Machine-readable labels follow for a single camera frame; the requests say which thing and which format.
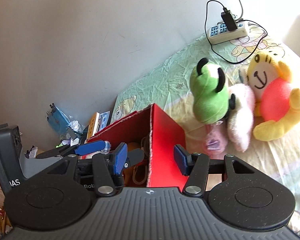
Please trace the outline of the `black charger adapter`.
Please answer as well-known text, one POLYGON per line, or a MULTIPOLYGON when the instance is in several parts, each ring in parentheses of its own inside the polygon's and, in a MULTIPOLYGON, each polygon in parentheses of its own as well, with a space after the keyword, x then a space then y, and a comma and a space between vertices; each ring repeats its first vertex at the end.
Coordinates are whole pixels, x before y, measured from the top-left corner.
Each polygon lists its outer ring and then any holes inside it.
POLYGON ((231 14, 231 11, 228 10, 226 7, 223 8, 223 12, 221 12, 221 18, 226 25, 228 31, 235 31, 237 30, 237 24, 231 14))

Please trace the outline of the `stack of books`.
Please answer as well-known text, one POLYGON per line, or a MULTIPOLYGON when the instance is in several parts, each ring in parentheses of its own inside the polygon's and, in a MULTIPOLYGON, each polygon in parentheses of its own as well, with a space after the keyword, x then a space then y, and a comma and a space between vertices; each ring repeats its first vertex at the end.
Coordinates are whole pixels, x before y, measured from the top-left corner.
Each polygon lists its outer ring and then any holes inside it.
POLYGON ((109 117, 110 111, 104 113, 95 112, 89 121, 87 139, 90 139, 96 133, 104 129, 107 126, 109 117))

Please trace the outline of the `green cartoon bed sheet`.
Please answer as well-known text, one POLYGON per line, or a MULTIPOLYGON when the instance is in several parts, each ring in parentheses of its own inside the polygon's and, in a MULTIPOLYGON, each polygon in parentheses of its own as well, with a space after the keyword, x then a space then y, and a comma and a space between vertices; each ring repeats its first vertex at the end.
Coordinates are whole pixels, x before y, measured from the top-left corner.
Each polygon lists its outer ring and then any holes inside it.
POLYGON ((234 154, 294 194, 300 236, 300 57, 246 22, 245 37, 211 47, 203 35, 117 96, 112 121, 157 104, 190 152, 234 154))

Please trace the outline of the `pink white plush toy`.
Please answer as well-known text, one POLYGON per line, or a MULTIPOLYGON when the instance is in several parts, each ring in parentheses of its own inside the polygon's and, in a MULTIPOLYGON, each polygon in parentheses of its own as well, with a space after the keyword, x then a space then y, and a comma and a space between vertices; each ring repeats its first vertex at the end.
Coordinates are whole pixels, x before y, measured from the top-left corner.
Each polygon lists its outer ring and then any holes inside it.
POLYGON ((230 102, 234 103, 229 116, 205 126, 203 149, 208 155, 221 154, 228 141, 231 141, 239 152, 245 152, 250 144, 255 108, 253 90, 243 83, 238 83, 230 86, 229 92, 230 102))

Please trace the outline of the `red cardboard box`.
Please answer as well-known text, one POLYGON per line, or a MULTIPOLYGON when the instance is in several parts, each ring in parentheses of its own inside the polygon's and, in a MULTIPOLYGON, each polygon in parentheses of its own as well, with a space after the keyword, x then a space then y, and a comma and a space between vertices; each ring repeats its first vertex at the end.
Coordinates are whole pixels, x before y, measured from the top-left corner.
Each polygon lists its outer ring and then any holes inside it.
POLYGON ((186 147, 185 132, 158 105, 152 104, 110 124, 96 133, 88 142, 104 140, 111 149, 119 143, 141 141, 149 136, 149 172, 147 187, 178 187, 183 189, 187 177, 183 176, 174 161, 176 144, 186 147))

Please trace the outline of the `blue plastic package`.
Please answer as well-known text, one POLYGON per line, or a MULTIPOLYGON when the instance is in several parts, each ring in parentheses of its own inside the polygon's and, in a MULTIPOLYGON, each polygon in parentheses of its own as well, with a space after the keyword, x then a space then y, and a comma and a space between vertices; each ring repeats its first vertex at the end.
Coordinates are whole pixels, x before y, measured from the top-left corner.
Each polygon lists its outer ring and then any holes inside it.
POLYGON ((47 122, 57 133, 60 141, 80 138, 83 129, 77 120, 70 120, 54 103, 47 111, 47 122))

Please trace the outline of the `green plush toy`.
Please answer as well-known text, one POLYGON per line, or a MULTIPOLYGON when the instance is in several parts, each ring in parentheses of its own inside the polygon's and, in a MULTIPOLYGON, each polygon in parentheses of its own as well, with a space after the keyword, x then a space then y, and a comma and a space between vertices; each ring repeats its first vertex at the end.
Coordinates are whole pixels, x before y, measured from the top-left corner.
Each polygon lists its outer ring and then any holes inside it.
POLYGON ((236 97, 229 93, 224 71, 205 57, 193 68, 190 90, 194 97, 194 116, 205 125, 227 118, 229 112, 235 109, 236 97))

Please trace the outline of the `yellow tiger plush toy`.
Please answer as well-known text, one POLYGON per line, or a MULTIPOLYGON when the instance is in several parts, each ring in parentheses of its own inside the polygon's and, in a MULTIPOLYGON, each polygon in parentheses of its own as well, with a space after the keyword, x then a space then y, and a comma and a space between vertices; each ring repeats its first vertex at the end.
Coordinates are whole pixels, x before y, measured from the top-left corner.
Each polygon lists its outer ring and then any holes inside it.
POLYGON ((300 122, 300 88, 292 86, 290 67, 272 49, 261 50, 250 61, 247 79, 255 94, 255 116, 263 119, 253 129, 255 139, 283 137, 300 122))

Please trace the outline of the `white power strip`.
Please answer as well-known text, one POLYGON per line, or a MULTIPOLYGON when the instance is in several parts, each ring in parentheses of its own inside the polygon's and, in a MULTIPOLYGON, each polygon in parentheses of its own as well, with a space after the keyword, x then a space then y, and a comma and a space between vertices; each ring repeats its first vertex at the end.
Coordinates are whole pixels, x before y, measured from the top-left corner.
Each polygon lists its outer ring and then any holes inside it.
POLYGON ((228 31, 224 23, 215 25, 211 27, 207 33, 208 40, 212 45, 215 45, 248 35, 248 28, 244 22, 237 23, 237 27, 235 31, 228 31))

